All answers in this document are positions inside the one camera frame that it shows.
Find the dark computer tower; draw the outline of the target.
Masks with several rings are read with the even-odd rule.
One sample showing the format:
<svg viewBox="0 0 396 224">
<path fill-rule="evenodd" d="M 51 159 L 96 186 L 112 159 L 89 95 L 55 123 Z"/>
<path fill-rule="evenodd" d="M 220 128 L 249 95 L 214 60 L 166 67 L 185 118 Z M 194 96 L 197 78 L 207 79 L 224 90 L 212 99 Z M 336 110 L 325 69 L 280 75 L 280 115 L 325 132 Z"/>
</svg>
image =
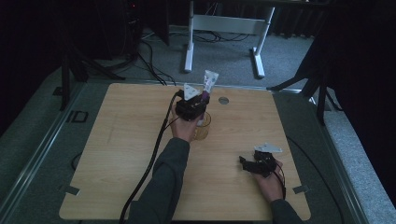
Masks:
<svg viewBox="0 0 396 224">
<path fill-rule="evenodd" d="M 141 0 L 121 0 L 121 2 L 127 29 L 128 54 L 132 60 L 135 60 L 143 30 Z"/>
</svg>

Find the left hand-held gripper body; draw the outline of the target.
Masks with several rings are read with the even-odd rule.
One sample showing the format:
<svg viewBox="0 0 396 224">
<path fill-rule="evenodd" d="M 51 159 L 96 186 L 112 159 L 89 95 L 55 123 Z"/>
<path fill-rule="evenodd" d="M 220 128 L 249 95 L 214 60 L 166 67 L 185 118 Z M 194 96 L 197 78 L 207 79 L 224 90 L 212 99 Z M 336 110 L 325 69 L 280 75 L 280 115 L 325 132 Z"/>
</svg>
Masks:
<svg viewBox="0 0 396 224">
<path fill-rule="evenodd" d="M 184 120 L 197 119 L 202 111 L 200 107 L 202 93 L 193 86 L 185 83 L 183 89 L 177 93 L 180 100 L 176 105 L 176 113 Z"/>
</svg>

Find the white purple toothpaste tube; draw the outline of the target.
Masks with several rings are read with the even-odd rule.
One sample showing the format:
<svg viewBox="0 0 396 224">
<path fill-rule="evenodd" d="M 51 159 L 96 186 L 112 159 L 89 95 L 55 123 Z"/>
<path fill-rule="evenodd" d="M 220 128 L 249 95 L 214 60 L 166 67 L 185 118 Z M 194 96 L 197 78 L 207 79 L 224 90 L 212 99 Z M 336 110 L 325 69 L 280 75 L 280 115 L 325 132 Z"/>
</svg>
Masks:
<svg viewBox="0 0 396 224">
<path fill-rule="evenodd" d="M 212 92 L 212 89 L 213 89 L 215 83 L 217 82 L 218 77 L 219 77 L 218 73 L 215 73 L 215 72 L 209 71 L 209 70 L 205 71 L 204 88 L 203 88 L 202 94 L 205 93 L 210 96 L 210 93 Z M 202 109 L 202 111 L 200 112 L 199 120 L 202 118 L 203 114 L 205 113 L 206 107 L 201 107 L 201 109 Z"/>
</svg>

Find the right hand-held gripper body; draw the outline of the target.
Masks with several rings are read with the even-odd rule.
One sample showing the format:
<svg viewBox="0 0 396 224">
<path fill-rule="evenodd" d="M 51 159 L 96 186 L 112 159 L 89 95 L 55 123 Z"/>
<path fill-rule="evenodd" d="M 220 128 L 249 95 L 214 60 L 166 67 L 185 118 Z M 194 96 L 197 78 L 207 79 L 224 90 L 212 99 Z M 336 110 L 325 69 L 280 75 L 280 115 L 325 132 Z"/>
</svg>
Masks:
<svg viewBox="0 0 396 224">
<path fill-rule="evenodd" d="M 267 177 L 277 167 L 274 153 L 281 153 L 282 149 L 270 143 L 264 143 L 261 146 L 254 147 L 254 162 L 252 173 Z"/>
</svg>

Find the black tripod stand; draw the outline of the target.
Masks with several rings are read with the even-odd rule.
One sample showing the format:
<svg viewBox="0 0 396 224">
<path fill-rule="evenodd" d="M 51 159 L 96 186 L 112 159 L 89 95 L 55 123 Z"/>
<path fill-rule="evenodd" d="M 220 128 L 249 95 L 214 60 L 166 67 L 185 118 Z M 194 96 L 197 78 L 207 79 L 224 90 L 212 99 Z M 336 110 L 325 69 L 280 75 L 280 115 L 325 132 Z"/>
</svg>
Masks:
<svg viewBox="0 0 396 224">
<path fill-rule="evenodd" d="M 89 78 L 88 72 L 85 69 L 85 63 L 92 67 L 94 70 L 103 74 L 111 79 L 124 80 L 108 69 L 104 68 L 101 64 L 85 56 L 74 45 L 64 47 L 64 55 L 62 58 L 61 66 L 61 84 L 62 86 L 57 89 L 57 93 L 62 97 L 60 110 L 64 111 L 68 106 L 71 99 L 70 91 L 70 74 L 73 74 L 76 81 L 86 82 Z"/>
<path fill-rule="evenodd" d="M 329 96 L 327 89 L 330 80 L 330 63 L 334 54 L 333 46 L 328 46 L 324 39 L 316 37 L 294 77 L 278 85 L 269 87 L 268 91 L 282 91 L 288 86 L 307 79 L 300 94 L 305 98 L 309 98 L 318 91 L 317 118 L 319 123 L 324 125 L 326 98 Z"/>
</svg>

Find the metal floor rail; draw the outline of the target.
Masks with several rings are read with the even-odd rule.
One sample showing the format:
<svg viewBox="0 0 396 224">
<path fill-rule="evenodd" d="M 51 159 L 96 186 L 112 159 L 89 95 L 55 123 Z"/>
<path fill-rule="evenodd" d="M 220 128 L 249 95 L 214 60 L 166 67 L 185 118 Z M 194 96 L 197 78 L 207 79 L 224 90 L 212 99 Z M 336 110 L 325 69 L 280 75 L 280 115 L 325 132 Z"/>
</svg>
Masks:
<svg viewBox="0 0 396 224">
<path fill-rule="evenodd" d="M 54 121 L 49 126 L 49 130 L 44 135 L 38 147 L 35 149 L 33 155 L 21 170 L 16 182 L 13 184 L 11 191 L 7 194 L 2 203 L 0 203 L 0 222 L 6 223 L 21 201 L 23 194 L 29 188 L 30 183 L 35 177 L 42 161 L 46 158 L 50 148 L 55 141 L 60 130 L 64 126 L 75 101 L 80 96 L 80 93 L 86 86 L 85 83 L 78 83 L 71 91 L 69 102 L 66 104 L 64 110 L 59 111 Z"/>
<path fill-rule="evenodd" d="M 343 157 L 334 142 L 333 136 L 329 132 L 329 126 L 325 123 L 324 117 L 318 111 L 319 101 L 316 100 L 315 97 L 308 97 L 307 101 L 313 109 L 314 117 L 317 120 L 319 132 L 322 136 L 321 141 L 325 145 L 324 148 L 327 150 L 332 173 L 337 180 L 337 185 L 342 193 L 342 198 L 346 204 L 347 210 L 355 224 L 368 224 L 368 219 L 363 211 L 358 192 L 353 186 L 353 182 L 347 172 L 349 166 L 343 164 Z"/>
</svg>

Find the person's right hand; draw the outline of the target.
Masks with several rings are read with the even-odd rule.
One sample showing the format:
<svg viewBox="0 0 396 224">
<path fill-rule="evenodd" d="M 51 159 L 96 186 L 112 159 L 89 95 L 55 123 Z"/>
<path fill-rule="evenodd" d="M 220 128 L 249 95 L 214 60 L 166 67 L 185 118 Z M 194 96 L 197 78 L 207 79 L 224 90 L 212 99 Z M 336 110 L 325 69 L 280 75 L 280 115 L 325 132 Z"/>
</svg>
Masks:
<svg viewBox="0 0 396 224">
<path fill-rule="evenodd" d="M 268 203 L 284 198 L 282 185 L 283 177 L 280 175 L 280 168 L 283 163 L 280 161 L 277 161 L 276 163 L 276 169 L 267 177 L 263 177 L 258 174 L 252 175 L 259 186 L 264 200 Z"/>
</svg>

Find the white desk frame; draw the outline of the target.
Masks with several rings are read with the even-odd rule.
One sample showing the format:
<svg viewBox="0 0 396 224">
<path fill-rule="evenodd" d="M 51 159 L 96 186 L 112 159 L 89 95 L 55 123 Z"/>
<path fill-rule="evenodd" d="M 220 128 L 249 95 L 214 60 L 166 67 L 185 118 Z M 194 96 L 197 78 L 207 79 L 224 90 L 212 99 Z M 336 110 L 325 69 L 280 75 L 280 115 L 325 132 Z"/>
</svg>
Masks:
<svg viewBox="0 0 396 224">
<path fill-rule="evenodd" d="M 271 21 L 275 12 L 275 7 L 270 7 L 266 17 L 262 19 L 234 18 L 224 16 L 200 15 L 194 13 L 194 1 L 190 0 L 189 5 L 189 42 L 186 51 L 184 71 L 189 73 L 192 70 L 194 43 L 193 34 L 195 31 L 210 31 L 220 33 L 234 33 L 242 35 L 258 35 L 260 37 L 258 45 L 252 49 L 252 59 L 255 64 L 257 76 L 265 77 L 262 63 L 262 47 L 268 34 Z"/>
</svg>

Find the amber transparent cup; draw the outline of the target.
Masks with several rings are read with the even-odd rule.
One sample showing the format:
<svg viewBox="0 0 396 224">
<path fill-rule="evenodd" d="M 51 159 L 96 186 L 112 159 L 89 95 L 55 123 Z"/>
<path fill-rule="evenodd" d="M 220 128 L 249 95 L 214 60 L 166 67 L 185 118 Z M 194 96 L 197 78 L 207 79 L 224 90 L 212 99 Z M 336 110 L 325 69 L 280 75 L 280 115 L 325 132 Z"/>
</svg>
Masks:
<svg viewBox="0 0 396 224">
<path fill-rule="evenodd" d="M 210 124 L 211 124 L 211 116 L 209 113 L 205 112 L 202 118 L 197 123 L 197 127 L 195 129 L 195 135 L 193 139 L 198 141 L 206 139 L 209 133 Z"/>
</svg>

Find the person's left hand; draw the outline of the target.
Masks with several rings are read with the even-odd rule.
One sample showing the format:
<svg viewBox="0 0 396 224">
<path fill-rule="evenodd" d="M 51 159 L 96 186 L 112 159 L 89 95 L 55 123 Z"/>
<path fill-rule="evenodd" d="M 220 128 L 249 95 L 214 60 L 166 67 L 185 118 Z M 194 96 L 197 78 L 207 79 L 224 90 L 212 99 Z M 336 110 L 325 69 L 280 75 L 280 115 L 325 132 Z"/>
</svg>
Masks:
<svg viewBox="0 0 396 224">
<path fill-rule="evenodd" d="M 170 127 L 172 135 L 176 138 L 191 142 L 195 136 L 195 129 L 199 119 L 184 120 L 181 119 L 175 109 L 172 109 L 172 119 Z"/>
</svg>

